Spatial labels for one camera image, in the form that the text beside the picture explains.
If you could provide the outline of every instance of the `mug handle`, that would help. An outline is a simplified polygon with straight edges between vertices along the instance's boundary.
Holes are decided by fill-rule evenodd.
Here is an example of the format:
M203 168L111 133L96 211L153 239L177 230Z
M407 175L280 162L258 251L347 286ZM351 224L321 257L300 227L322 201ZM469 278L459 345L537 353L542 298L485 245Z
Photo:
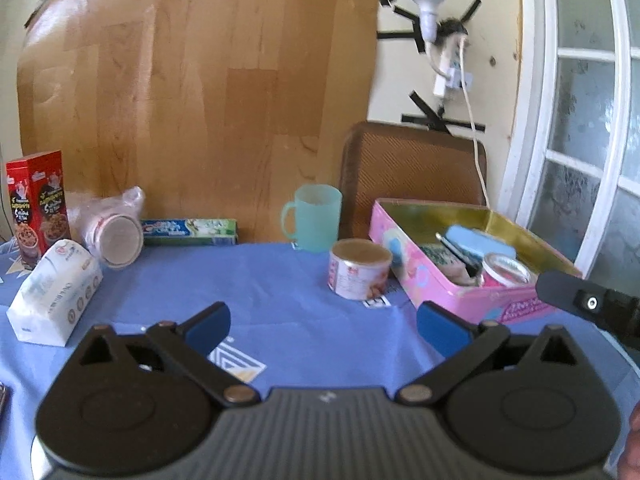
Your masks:
M282 229L282 232L289 240L295 240L296 234L289 233L287 231L286 227L284 227L284 221L287 218L287 213L289 212L289 210L293 209L295 206L296 206L295 202L287 202L282 208L282 213L280 214L280 228Z

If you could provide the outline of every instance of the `red food box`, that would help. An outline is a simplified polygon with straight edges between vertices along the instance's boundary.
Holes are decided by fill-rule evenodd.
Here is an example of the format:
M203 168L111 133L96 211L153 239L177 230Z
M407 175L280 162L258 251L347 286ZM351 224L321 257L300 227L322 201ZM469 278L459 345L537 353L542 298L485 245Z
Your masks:
M62 153L36 153L9 161L6 182L22 263L33 269L55 242L70 238Z

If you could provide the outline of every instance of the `human hand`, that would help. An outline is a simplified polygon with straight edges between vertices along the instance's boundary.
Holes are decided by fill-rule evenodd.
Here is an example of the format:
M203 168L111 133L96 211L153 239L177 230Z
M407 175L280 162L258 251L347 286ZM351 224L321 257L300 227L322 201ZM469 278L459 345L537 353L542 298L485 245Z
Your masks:
M625 451L618 461L618 480L640 480L640 402L629 418Z

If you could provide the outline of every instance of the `white cable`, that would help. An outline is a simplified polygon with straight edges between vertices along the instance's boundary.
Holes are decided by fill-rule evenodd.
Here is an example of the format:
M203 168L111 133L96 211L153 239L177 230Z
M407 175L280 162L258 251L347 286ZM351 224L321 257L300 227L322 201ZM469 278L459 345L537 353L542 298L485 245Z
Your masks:
M469 112L469 122L471 123L471 131L474 134L474 158L476 160L476 171L478 172L478 178L480 179L480 185L482 186L482 194L484 194L484 202L487 208L491 209L489 205L489 194L486 192L486 184L484 182L484 176L482 176L482 170L480 169L480 156L478 155L478 133L476 132L476 122L474 121L474 114L471 111L471 102L469 102L469 93L466 90L466 78L465 78L465 43L466 36L460 38L460 78L462 83L462 92L465 95L466 109Z
M427 47L427 57L429 58L429 64L431 65L431 68L434 69L435 73L438 75L441 75L444 79L449 79L449 75L445 74L442 70L440 70L440 68L436 65L436 62L433 60L433 56L431 55L431 52L433 50L433 43L426 43L426 47Z

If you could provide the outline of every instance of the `gray ribbed surface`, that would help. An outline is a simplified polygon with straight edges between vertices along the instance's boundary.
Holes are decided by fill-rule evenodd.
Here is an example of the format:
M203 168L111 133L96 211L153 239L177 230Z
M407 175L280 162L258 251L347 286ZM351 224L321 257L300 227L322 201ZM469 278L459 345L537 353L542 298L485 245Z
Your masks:
M228 410L189 456L131 480L507 480L457 449L429 410L379 388L273 390ZM545 480L605 480L600 470ZM86 480L60 471L49 480Z

